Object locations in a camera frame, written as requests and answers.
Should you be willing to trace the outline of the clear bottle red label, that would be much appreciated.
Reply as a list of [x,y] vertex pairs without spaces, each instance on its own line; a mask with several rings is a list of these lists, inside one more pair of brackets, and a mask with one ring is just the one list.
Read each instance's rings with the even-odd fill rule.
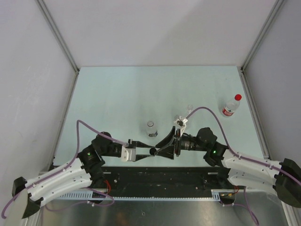
[[235,111],[239,108],[240,101],[236,101],[235,97],[228,101],[222,108],[222,115],[226,117],[231,117]]

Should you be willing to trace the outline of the tall clear empty bottle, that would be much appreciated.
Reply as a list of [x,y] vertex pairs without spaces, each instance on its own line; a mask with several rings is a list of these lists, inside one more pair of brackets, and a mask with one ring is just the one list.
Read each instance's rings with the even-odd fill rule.
[[188,106],[187,106],[187,116],[188,116],[189,114],[191,114],[191,113],[193,112],[193,110],[194,110],[193,105],[188,105]]

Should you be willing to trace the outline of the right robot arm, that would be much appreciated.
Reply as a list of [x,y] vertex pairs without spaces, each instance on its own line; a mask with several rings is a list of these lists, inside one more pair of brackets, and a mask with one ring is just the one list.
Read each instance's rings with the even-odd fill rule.
[[301,206],[301,168],[291,159],[271,161],[234,152],[217,142],[210,128],[200,129],[196,136],[181,135],[172,128],[167,137],[150,149],[150,154],[173,159],[183,150],[205,152],[207,164],[226,168],[228,172],[217,177],[222,189],[231,185],[251,187],[274,194],[292,207]]

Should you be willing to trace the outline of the red bottle cap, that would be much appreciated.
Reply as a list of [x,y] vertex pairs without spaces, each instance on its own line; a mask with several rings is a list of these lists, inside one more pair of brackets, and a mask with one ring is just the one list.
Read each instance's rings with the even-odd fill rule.
[[242,96],[240,94],[235,95],[235,100],[240,101],[242,99]]

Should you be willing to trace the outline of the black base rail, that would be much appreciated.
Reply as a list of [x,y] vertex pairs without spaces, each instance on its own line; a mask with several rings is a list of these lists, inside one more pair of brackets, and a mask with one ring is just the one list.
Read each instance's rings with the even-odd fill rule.
[[166,188],[170,192],[185,189],[221,189],[237,191],[232,185],[228,169],[221,167],[102,167],[101,178],[91,188],[110,187],[109,194],[151,194]]

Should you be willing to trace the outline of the short clear bottle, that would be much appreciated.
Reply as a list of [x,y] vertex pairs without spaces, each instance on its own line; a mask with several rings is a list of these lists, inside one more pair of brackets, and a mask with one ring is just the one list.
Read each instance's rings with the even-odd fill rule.
[[147,122],[146,132],[148,137],[156,137],[158,135],[158,130],[154,121]]

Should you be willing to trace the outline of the right aluminium corner post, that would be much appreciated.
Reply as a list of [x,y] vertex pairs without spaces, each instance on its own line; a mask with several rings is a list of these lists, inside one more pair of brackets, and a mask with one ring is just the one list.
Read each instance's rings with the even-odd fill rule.
[[268,32],[270,31],[270,29],[272,28],[272,25],[274,24],[276,18],[278,17],[281,9],[283,8],[283,6],[286,4],[286,0],[277,0],[275,1],[271,11],[268,14],[267,19],[265,20],[259,34],[257,35],[250,51],[248,52],[245,60],[243,61],[240,70],[242,72],[244,72],[247,67],[249,66],[250,62],[252,61],[252,59],[254,58],[254,56],[256,55],[256,53],[258,52],[261,44],[263,43],[265,37],[267,36]]

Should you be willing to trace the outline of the black bottle cap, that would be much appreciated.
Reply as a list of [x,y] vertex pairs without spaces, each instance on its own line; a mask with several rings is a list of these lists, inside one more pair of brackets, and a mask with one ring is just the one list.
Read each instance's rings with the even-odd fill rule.
[[155,155],[156,151],[157,151],[156,148],[151,148],[149,151],[150,155]]

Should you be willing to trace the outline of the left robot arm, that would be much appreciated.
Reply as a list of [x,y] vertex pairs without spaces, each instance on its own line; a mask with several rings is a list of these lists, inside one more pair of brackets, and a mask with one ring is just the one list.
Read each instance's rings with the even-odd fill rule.
[[103,157],[117,157],[122,161],[137,161],[136,148],[150,148],[140,141],[120,142],[108,132],[101,132],[91,144],[67,163],[54,168],[33,179],[18,177],[13,182],[12,196],[18,199],[19,193],[27,192],[26,207],[21,218],[34,215],[50,201],[81,188],[99,188],[104,176],[101,167],[105,164]]

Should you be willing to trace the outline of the aluminium corner post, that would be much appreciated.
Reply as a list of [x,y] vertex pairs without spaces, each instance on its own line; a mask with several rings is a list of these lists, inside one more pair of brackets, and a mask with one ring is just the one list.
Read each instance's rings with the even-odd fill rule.
[[270,31],[270,29],[272,28],[272,25],[274,24],[276,18],[278,17],[281,9],[283,8],[283,6],[286,4],[286,0],[277,0],[275,1],[271,11],[268,14],[267,19],[265,20],[259,34],[257,35],[250,51],[248,52],[245,60],[243,61],[240,70],[242,72],[244,72],[247,67],[249,66],[250,62],[252,61],[252,59],[254,58],[254,56],[256,55],[256,53],[258,52],[261,44],[263,43],[265,37],[267,36],[268,32]]
[[40,9],[46,23],[48,24],[54,38],[56,39],[59,47],[61,48],[62,52],[64,53],[64,55],[66,56],[70,66],[72,67],[72,69],[74,70],[74,72],[78,72],[79,71],[79,67],[77,66],[61,32],[58,29],[58,26],[55,22],[55,20],[53,19],[46,3],[44,0],[36,0],[35,1],[38,8]]

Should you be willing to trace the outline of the left aluminium corner post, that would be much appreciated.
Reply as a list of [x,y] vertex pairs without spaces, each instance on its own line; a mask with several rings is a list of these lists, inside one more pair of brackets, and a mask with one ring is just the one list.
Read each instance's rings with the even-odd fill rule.
[[38,8],[40,9],[46,23],[48,24],[54,38],[56,39],[59,47],[61,48],[62,52],[64,53],[64,55],[66,56],[70,66],[72,67],[72,69],[74,70],[74,72],[78,72],[79,71],[79,67],[77,66],[61,32],[58,29],[58,26],[55,22],[55,20],[53,19],[46,3],[44,0],[36,0],[35,1]]

